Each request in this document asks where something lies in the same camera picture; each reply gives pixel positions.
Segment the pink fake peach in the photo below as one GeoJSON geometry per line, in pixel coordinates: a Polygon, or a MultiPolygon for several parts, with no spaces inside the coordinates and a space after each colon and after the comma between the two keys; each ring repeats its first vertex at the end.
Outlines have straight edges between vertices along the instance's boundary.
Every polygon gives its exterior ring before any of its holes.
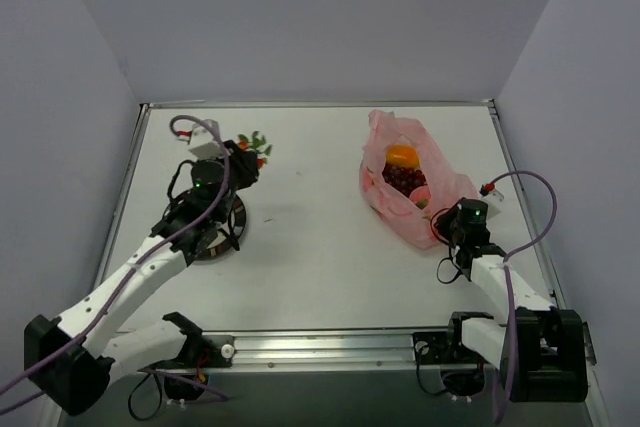
{"type": "Polygon", "coordinates": [[[431,191],[428,185],[422,185],[414,189],[410,196],[409,200],[414,204],[428,204],[431,199],[431,191]]]}

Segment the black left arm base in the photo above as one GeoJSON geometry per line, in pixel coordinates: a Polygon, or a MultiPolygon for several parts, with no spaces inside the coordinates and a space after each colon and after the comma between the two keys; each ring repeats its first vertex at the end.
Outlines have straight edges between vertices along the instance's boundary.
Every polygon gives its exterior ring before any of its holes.
{"type": "MultiPolygon", "coordinates": [[[[186,370],[187,374],[179,374],[179,377],[205,385],[209,382],[205,370],[230,368],[234,354],[235,339],[230,335],[189,335],[175,358],[161,361],[156,367],[173,372],[186,370]]],[[[163,387],[168,399],[185,403],[204,400],[207,396],[204,389],[169,377],[164,377],[163,387]]]]}

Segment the dark red fake grapes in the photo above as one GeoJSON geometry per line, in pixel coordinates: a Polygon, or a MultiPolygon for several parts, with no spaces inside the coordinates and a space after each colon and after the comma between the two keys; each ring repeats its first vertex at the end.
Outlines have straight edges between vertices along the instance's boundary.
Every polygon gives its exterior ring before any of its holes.
{"type": "Polygon", "coordinates": [[[383,180],[405,196],[427,184],[426,177],[420,169],[389,163],[383,169],[383,180]]]}

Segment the pink plastic bag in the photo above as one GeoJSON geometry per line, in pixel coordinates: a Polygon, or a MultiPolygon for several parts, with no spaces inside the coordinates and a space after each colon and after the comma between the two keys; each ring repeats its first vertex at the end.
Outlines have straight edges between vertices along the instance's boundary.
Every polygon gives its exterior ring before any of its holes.
{"type": "Polygon", "coordinates": [[[359,187],[377,216],[419,249],[437,243],[431,228],[436,214],[462,197],[478,197],[471,179],[454,171],[420,121],[381,110],[369,113],[359,187]]]}

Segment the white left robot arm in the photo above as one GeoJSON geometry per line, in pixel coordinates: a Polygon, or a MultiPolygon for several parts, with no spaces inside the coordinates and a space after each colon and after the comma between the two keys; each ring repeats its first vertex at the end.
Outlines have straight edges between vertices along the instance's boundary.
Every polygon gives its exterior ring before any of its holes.
{"type": "Polygon", "coordinates": [[[116,380],[157,362],[190,366],[208,343],[183,315],[166,314],[151,327],[118,329],[161,286],[202,256],[218,237],[233,249],[238,191],[259,178],[261,160],[246,142],[211,143],[188,162],[192,185],[169,192],[168,205],[138,250],[80,302],[24,329],[27,378],[66,414],[92,407],[116,380]]]}

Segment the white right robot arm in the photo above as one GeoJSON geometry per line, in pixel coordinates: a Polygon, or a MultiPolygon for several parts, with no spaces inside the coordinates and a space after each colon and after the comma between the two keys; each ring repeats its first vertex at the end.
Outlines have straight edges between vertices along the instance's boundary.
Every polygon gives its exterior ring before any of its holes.
{"type": "Polygon", "coordinates": [[[588,378],[581,317],[555,306],[509,266],[506,252],[490,239],[487,215],[485,202],[461,198],[437,216],[434,229],[448,247],[454,277],[482,290],[505,322],[487,313],[456,312],[443,337],[445,350],[459,360],[481,356],[511,402],[584,401],[588,378]]]}

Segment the red fake cherry tomatoes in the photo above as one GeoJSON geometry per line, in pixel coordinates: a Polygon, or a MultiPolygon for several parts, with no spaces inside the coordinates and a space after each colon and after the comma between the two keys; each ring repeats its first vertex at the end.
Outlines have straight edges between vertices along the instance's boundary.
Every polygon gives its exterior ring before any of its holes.
{"type": "Polygon", "coordinates": [[[259,169],[268,163],[268,158],[273,151],[273,145],[259,131],[252,132],[250,136],[239,134],[237,145],[242,151],[251,151],[256,154],[259,169]]]}

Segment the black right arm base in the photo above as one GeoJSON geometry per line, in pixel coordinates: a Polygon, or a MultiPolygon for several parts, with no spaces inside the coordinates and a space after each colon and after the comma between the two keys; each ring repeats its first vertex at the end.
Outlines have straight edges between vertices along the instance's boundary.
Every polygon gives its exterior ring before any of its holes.
{"type": "Polygon", "coordinates": [[[454,312],[445,330],[419,331],[412,334],[415,376],[420,391],[430,398],[447,396],[451,401],[472,403],[483,395],[487,378],[487,361],[462,344],[462,323],[469,319],[493,320],[488,313],[454,312]],[[439,374],[441,387],[428,389],[421,375],[423,366],[449,366],[439,374]]]}

